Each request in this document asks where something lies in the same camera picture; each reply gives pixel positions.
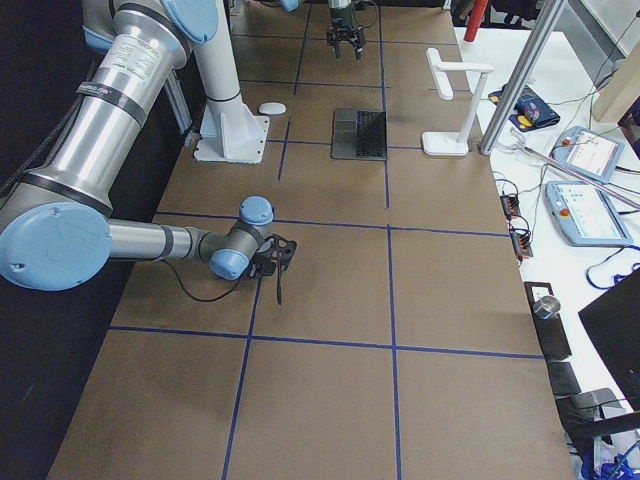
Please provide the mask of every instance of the robotic arm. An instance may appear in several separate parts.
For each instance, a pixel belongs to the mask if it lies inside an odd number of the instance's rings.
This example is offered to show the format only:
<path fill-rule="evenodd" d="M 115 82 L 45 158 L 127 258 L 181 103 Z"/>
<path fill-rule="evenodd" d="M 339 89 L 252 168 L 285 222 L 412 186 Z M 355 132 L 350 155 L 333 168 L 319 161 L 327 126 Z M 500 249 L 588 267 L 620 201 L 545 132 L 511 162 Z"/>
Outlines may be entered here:
<path fill-rule="evenodd" d="M 281 237 L 273 234 L 273 210 L 261 197 L 242 203 L 226 235 L 109 219 L 111 185 L 172 69 L 184 66 L 195 48 L 209 55 L 201 70 L 207 92 L 220 88 L 211 85 L 213 68 L 232 77 L 223 89 L 236 88 L 228 32 L 216 43 L 226 64 L 216 65 L 216 53 L 203 47 L 216 36 L 219 7 L 209 0 L 87 0 L 84 7 L 88 43 L 106 55 L 91 81 L 78 88 L 84 99 L 50 161 L 27 171 L 0 208 L 0 274 L 22 287 L 58 291 L 86 282 L 109 257 L 196 258 L 228 280 L 250 266 L 254 274 L 274 273 L 267 257 Z M 220 108 L 246 120 L 239 90 L 236 97 L 239 104 Z M 225 137 L 227 151 L 237 146 L 236 138 Z M 279 275 L 295 242 L 288 250 L 284 262 L 278 256 Z"/>
<path fill-rule="evenodd" d="M 329 0 L 331 25 L 327 27 L 327 44 L 333 48 L 336 58 L 340 58 L 340 42 L 349 42 L 356 53 L 356 60 L 362 57 L 366 43 L 364 28 L 358 24 L 354 0 Z"/>

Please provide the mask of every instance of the large blue circular cap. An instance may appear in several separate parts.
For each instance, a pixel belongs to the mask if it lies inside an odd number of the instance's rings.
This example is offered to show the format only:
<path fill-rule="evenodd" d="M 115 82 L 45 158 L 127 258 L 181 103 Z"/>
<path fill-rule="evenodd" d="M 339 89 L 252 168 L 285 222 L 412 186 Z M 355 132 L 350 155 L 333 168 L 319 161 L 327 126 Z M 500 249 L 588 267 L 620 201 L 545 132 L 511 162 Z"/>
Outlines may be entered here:
<path fill-rule="evenodd" d="M 248 197 L 240 205 L 240 220 L 249 225 L 267 225 L 273 221 L 273 208 L 263 197 Z"/>
<path fill-rule="evenodd" d="M 213 273 L 226 280 L 237 280 L 248 266 L 249 259 L 244 253 L 229 248 L 217 250 L 209 260 Z"/>
<path fill-rule="evenodd" d="M 66 290 L 98 273 L 110 253 L 109 224 L 102 215 L 80 203 L 49 203 L 2 231 L 0 274 L 21 287 Z"/>
<path fill-rule="evenodd" d="M 218 9 L 213 0 L 162 0 L 176 27 L 194 43 L 207 43 L 218 31 Z"/>

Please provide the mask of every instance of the white mounting plate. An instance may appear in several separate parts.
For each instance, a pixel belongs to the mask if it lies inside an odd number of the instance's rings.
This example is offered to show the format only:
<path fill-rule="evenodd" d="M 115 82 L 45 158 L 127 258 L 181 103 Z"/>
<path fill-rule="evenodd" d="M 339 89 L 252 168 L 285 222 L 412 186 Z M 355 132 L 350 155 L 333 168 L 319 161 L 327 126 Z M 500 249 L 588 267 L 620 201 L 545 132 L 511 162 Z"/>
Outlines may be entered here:
<path fill-rule="evenodd" d="M 467 143 L 458 143 L 459 132 L 424 132 L 422 149 L 427 155 L 453 155 L 463 157 L 469 153 Z"/>
<path fill-rule="evenodd" d="M 263 134 L 254 138 L 244 138 L 242 143 L 236 143 L 232 145 L 231 152 L 227 152 L 225 155 L 222 136 L 220 135 L 207 135 L 207 130 L 203 122 L 201 128 L 201 138 L 196 149 L 193 152 L 193 156 L 196 160 L 201 162 L 229 162 L 229 163 L 260 163 L 262 161 L 262 155 L 266 147 L 267 132 L 269 131 L 269 117 L 262 115 L 253 116 L 257 125 L 262 129 Z"/>

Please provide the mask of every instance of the white desk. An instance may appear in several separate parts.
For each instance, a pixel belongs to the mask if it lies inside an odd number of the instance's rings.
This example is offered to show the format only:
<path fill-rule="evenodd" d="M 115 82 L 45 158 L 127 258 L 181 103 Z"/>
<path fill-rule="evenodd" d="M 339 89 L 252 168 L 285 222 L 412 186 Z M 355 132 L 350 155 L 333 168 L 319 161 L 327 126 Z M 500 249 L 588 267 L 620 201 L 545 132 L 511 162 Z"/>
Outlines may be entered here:
<path fill-rule="evenodd" d="M 489 76 L 483 93 L 483 97 L 486 98 L 489 92 L 500 90 L 502 85 L 508 81 L 527 40 L 528 32 L 481 29 L 473 43 L 467 43 L 463 40 L 464 29 L 457 28 L 456 36 L 463 60 L 489 63 L 496 67 L 496 71 Z M 468 74 L 472 91 L 477 78 L 478 74 Z M 592 85 L 569 42 L 560 32 L 554 32 L 551 35 L 533 70 L 532 78 L 527 83 L 548 103 L 581 98 L 589 92 Z M 561 116 L 558 125 L 525 133 L 527 145 L 544 154 L 551 151 L 555 140 L 569 126 L 588 126 L 589 99 L 581 105 L 580 102 L 574 102 L 553 106 L 553 108 Z M 495 106 L 489 100 L 480 103 L 478 118 L 483 132 L 494 111 Z M 576 112 L 575 120 L 569 123 Z M 613 127 L 615 127 L 614 124 L 599 124 L 595 121 L 591 123 L 591 129 L 597 132 L 604 132 Z M 501 143 L 506 145 L 513 143 L 514 139 L 510 130 L 511 123 L 508 122 L 499 138 Z M 638 169 L 640 163 L 631 147 L 628 146 L 622 132 L 616 129 L 608 135 L 627 144 L 620 165 Z M 520 190 L 527 190 L 539 183 L 542 164 L 525 153 L 504 153 L 494 148 L 491 154 L 491 165 L 494 171 L 500 172 L 507 179 L 516 183 Z M 571 177 L 552 168 L 549 168 L 545 176 L 545 182 L 563 179 L 572 180 Z M 611 181 L 635 190 L 640 189 L 640 177 L 638 176 L 616 172 Z M 504 188 L 505 192 L 512 191 L 512 187 L 509 185 L 505 185 Z M 537 191 L 523 194 L 520 197 L 522 214 L 532 225 L 535 218 L 536 197 Z M 620 211 L 631 210 L 631 207 L 617 201 L 614 201 L 614 205 Z M 640 214 L 623 218 L 635 242 L 640 242 Z M 555 296 L 562 304 L 560 313 L 573 352 L 570 361 L 580 387 L 583 391 L 608 387 L 619 396 L 618 398 L 621 398 L 622 393 L 593 348 L 578 317 L 578 311 L 603 293 L 601 290 L 589 286 L 585 279 L 586 268 L 602 261 L 615 249 L 569 246 L 552 224 L 551 216 L 541 196 L 538 202 L 532 250 L 534 257 L 525 260 L 520 267 L 522 279 L 523 281 L 548 282 L 552 285 Z M 600 285 L 610 285 L 613 274 L 628 273 L 631 263 L 638 260 L 640 260 L 638 252 L 625 251 L 605 266 L 594 271 L 592 278 Z"/>

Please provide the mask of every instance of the black wall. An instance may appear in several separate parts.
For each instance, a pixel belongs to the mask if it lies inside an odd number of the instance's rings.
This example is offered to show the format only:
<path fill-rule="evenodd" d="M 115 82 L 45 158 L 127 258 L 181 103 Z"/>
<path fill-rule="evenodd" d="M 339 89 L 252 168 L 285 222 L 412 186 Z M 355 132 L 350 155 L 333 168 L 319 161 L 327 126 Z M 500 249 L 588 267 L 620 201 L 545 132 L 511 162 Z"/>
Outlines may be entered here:
<path fill-rule="evenodd" d="M 0 2 L 0 183 L 51 131 L 100 60 L 85 47 L 81 25 L 80 0 Z M 204 98 L 195 72 L 192 63 L 180 72 L 191 106 Z M 114 218 L 152 218 L 181 145 L 161 94 L 111 191 Z M 57 293 L 0 277 L 0 479 L 46 477 L 130 269 L 108 264 Z"/>

